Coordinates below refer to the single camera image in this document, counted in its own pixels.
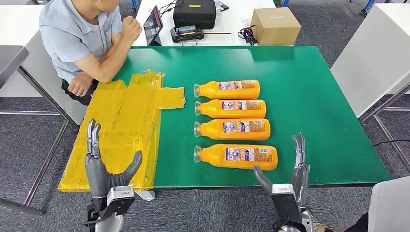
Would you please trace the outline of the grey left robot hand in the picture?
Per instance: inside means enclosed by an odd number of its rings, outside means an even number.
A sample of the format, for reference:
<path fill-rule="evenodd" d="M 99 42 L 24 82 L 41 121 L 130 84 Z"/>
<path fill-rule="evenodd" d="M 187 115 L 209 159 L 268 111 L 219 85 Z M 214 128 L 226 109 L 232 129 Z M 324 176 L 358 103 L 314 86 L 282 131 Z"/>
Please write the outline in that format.
<path fill-rule="evenodd" d="M 92 118 L 87 125 L 86 133 L 85 170 L 91 195 L 94 199 L 106 197 L 112 187 L 129 185 L 142 164 L 143 154 L 141 150 L 136 151 L 132 162 L 123 172 L 119 174 L 108 172 L 102 161 L 99 148 L 100 129 L 101 125 Z"/>

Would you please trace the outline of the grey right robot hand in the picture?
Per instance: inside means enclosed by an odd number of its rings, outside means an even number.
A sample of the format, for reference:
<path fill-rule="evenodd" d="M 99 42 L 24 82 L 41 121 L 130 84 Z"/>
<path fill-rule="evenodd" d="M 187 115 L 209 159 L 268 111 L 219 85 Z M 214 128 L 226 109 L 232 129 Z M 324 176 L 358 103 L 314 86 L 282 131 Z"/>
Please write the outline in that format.
<path fill-rule="evenodd" d="M 306 140 L 301 132 L 292 136 L 295 148 L 295 164 L 289 184 L 273 184 L 259 166 L 254 166 L 255 178 L 259 184 L 272 195 L 286 195 L 293 192 L 299 211 L 306 210 L 308 175 L 310 165 L 306 163 Z"/>

